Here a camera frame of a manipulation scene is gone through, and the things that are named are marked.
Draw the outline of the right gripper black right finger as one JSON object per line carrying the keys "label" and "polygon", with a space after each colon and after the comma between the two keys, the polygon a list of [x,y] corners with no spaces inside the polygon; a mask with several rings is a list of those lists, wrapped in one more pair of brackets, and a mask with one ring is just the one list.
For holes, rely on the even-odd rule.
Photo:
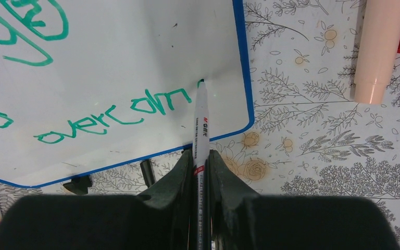
{"label": "right gripper black right finger", "polygon": [[368,199],[261,195],[216,150],[208,163],[217,249],[400,249],[383,213]]}

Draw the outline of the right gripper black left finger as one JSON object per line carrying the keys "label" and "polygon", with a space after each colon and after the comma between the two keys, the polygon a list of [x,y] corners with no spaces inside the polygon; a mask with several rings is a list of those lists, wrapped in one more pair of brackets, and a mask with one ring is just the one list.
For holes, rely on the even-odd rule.
{"label": "right gripper black left finger", "polygon": [[0,249],[187,249],[193,156],[138,195],[31,195],[0,223]]}

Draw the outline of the green whiteboard marker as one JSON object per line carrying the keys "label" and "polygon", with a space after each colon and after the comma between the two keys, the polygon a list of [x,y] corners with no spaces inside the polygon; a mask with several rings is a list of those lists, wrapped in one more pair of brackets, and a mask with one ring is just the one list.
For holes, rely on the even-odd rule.
{"label": "green whiteboard marker", "polygon": [[204,79],[197,83],[193,139],[193,205],[189,249],[211,249],[209,111]]}

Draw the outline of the blue framed whiteboard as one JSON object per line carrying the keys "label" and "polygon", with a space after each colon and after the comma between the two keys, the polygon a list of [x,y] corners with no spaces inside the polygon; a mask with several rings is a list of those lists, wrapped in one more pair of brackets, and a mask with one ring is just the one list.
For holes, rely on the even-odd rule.
{"label": "blue framed whiteboard", "polygon": [[40,188],[254,123],[242,1],[0,1],[0,182]]}

